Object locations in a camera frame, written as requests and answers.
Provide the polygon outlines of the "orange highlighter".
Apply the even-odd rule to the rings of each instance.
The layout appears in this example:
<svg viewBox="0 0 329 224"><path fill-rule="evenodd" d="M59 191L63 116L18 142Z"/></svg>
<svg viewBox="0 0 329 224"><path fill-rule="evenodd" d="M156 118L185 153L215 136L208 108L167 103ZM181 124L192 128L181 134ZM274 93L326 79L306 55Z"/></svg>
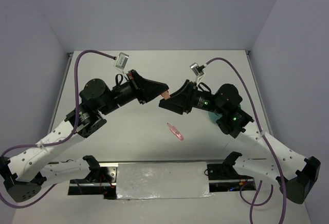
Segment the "orange highlighter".
<svg viewBox="0 0 329 224"><path fill-rule="evenodd" d="M171 97L168 91L163 92L163 93L161 94L161 96L162 96L165 100L167 100L167 99L169 99L169 98Z"/></svg>

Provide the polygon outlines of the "pink highlighter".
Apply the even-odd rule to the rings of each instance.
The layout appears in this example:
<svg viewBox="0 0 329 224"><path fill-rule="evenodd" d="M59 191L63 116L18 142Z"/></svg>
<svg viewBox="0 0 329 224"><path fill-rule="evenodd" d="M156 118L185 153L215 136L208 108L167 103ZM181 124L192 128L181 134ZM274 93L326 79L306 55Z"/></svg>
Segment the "pink highlighter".
<svg viewBox="0 0 329 224"><path fill-rule="evenodd" d="M184 140L183 135L181 134L181 132L173 125L171 125L170 123L167 123L167 126L169 127L169 130L171 131L171 133L180 141Z"/></svg>

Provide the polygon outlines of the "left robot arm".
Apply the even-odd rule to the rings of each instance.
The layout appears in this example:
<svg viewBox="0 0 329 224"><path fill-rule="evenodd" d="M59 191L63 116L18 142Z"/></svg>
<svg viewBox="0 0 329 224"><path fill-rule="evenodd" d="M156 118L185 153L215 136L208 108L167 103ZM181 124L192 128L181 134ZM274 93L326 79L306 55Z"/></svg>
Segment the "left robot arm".
<svg viewBox="0 0 329 224"><path fill-rule="evenodd" d="M1 156L1 176L9 196L17 203L27 201L50 185L74 179L95 182L105 171L94 156L56 161L67 149L90 137L106 124L104 116L138 100L148 103L169 87L130 70L127 81L116 81L109 89L101 79L88 81L79 93L78 107L46 137L11 158Z"/></svg>

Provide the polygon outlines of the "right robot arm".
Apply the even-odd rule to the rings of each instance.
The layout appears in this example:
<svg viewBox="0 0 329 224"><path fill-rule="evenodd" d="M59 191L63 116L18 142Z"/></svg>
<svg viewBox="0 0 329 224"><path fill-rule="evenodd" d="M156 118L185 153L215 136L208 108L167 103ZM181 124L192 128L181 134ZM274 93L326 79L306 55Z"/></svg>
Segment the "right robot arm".
<svg viewBox="0 0 329 224"><path fill-rule="evenodd" d="M278 187L290 201L302 204L316 183L320 161L306 158L259 128L255 116L240 108L242 97L232 84L222 85L215 94L198 90L196 83L186 80L184 85L159 107L177 114L190 113L193 108L220 114L216 124L225 135L230 135L259 153L263 161L252 160L241 152L232 152L224 160L224 174L228 178L248 175Z"/></svg>

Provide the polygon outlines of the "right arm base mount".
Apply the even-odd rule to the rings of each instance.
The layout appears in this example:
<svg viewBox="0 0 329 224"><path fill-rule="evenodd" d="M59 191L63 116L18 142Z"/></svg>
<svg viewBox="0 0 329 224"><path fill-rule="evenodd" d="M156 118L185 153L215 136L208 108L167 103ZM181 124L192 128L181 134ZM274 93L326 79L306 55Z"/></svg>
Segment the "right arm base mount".
<svg viewBox="0 0 329 224"><path fill-rule="evenodd" d="M246 175L225 171L221 163L207 163L204 174L208 177L210 193L255 191L254 179Z"/></svg>

